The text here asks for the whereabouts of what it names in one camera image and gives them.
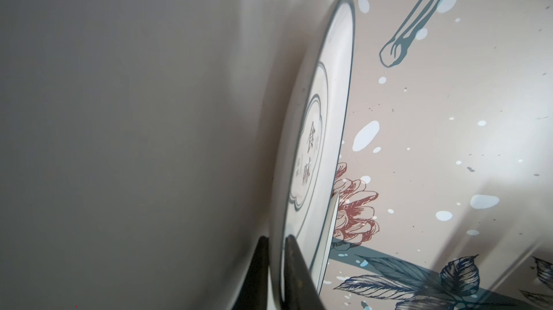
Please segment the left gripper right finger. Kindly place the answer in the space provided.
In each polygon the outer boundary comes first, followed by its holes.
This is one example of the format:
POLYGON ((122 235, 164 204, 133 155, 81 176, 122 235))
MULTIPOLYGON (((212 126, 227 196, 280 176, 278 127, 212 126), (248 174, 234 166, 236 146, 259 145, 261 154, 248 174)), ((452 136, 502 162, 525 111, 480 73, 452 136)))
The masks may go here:
POLYGON ((285 300, 283 309, 325 309, 315 289, 299 245, 292 235, 285 239, 284 285, 285 300))

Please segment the white plate black rim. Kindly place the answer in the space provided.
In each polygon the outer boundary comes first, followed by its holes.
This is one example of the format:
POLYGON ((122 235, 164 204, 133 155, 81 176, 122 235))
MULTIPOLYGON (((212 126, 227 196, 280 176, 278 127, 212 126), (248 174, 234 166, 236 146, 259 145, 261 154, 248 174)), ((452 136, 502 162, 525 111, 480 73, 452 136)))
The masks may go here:
POLYGON ((303 57, 279 140, 269 219, 275 306, 285 302, 285 241, 294 237, 314 284, 335 219, 331 197, 344 134, 354 55, 354 0, 334 0, 303 57))

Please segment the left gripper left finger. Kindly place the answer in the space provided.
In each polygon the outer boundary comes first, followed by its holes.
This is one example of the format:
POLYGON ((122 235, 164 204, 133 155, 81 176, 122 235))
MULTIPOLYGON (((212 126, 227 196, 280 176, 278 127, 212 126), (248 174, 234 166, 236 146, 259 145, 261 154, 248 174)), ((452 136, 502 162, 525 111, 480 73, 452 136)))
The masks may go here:
POLYGON ((269 238, 260 237, 232 310, 266 310, 269 281, 269 238))

